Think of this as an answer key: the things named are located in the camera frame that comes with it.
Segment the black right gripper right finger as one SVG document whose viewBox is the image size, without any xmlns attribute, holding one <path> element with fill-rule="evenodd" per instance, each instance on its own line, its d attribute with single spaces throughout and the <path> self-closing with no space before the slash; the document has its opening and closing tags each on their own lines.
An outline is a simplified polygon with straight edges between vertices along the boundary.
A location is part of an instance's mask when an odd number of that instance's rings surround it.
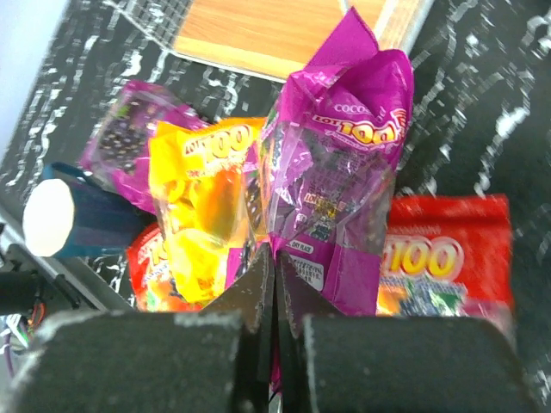
<svg viewBox="0 0 551 413">
<path fill-rule="evenodd" d="M 346 317 L 275 259 L 286 412 L 535 412 L 505 336 L 471 317 Z"/>
</svg>

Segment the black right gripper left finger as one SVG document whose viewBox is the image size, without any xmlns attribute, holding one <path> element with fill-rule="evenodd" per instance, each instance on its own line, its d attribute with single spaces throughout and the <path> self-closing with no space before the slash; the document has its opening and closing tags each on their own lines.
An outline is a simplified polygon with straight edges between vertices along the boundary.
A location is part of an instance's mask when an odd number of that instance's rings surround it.
<svg viewBox="0 0 551 413">
<path fill-rule="evenodd" d="M 39 328 L 11 412 L 265 412 L 274 262 L 199 312 L 65 311 Z"/>
</svg>

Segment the yellow orange candy bag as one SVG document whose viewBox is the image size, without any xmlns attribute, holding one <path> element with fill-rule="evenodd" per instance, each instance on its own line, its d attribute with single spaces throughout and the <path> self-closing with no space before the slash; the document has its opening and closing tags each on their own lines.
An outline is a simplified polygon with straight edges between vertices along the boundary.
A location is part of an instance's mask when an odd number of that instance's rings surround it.
<svg viewBox="0 0 551 413">
<path fill-rule="evenodd" d="M 206 304 L 226 286 L 229 252 L 249 236 L 246 156 L 263 118 L 227 118 L 190 130 L 158 123 L 149 141 L 149 189 L 176 291 Z"/>
</svg>

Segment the purple grape candy bag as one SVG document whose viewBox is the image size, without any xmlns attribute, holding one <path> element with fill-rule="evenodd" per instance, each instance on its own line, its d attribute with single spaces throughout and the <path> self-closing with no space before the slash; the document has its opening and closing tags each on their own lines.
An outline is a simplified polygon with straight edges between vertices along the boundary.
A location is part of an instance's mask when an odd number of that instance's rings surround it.
<svg viewBox="0 0 551 413">
<path fill-rule="evenodd" d="M 273 251 L 342 313 L 375 313 L 396 170 L 413 104 L 407 55 L 350 9 L 288 76 L 257 144 Z"/>
</svg>

